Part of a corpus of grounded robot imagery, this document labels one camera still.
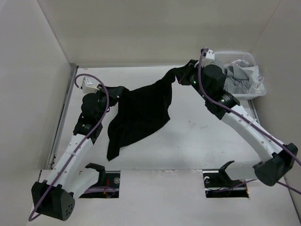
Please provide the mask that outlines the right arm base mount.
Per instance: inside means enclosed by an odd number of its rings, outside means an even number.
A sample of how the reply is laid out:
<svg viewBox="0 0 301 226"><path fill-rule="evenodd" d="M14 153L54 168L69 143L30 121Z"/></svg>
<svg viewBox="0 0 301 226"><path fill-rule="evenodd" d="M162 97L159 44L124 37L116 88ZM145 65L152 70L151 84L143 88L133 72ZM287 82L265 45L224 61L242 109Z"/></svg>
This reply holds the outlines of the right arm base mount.
<svg viewBox="0 0 301 226"><path fill-rule="evenodd" d="M232 180L226 169L234 161L229 161L219 169L202 171L206 198L249 198L245 179Z"/></svg>

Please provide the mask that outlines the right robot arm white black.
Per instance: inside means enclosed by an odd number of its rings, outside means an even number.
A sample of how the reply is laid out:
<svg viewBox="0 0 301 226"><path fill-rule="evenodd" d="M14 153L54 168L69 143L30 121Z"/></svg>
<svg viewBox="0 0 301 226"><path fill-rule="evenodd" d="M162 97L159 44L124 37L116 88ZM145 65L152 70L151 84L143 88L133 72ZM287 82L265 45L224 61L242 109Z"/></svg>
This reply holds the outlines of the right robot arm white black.
<svg viewBox="0 0 301 226"><path fill-rule="evenodd" d="M181 85L191 85L205 100L210 113L234 129L257 153L260 162L253 166L255 176L267 186L275 185L297 159L295 144L278 140L248 115L240 102L225 91L225 75L216 65L200 67L196 61L184 66L178 79Z"/></svg>

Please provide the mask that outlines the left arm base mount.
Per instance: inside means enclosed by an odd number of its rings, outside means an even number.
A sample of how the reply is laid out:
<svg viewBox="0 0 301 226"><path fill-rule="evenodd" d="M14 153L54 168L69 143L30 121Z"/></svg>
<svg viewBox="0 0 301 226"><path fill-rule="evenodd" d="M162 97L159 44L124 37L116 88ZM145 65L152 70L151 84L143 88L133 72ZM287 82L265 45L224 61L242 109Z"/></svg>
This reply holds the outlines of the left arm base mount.
<svg viewBox="0 0 301 226"><path fill-rule="evenodd" d="M81 196L83 199L111 199L119 198L120 171L106 171L105 167L89 163L86 169L93 169L98 173L98 181L91 185Z"/></svg>

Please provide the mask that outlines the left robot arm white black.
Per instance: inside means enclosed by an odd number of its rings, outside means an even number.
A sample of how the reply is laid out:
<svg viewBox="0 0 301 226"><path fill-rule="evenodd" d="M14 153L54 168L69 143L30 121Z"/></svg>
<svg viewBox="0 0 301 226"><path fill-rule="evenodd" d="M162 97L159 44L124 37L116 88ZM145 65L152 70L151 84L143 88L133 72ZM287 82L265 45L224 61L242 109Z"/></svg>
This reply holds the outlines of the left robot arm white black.
<svg viewBox="0 0 301 226"><path fill-rule="evenodd" d="M34 209L29 216L33 221L40 215L66 221L73 212L75 200L90 186L105 184L103 166L89 163L80 169L80 163L92 149L103 126L102 120L109 108L115 106L123 86L92 87L82 98L81 113L71 140L48 177L32 186Z"/></svg>

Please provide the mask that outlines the black tank top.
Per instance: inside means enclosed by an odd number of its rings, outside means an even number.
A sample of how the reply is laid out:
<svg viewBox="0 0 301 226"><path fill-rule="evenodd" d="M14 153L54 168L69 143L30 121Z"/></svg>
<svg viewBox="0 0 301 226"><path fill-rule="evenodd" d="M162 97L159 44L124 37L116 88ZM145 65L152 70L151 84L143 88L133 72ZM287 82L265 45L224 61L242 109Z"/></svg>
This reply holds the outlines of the black tank top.
<svg viewBox="0 0 301 226"><path fill-rule="evenodd" d="M172 83L184 83L185 75L194 69L196 60L170 69L155 83L134 90L124 89L118 102L118 113L108 126L107 160L119 156L122 147L138 142L165 126L170 120Z"/></svg>

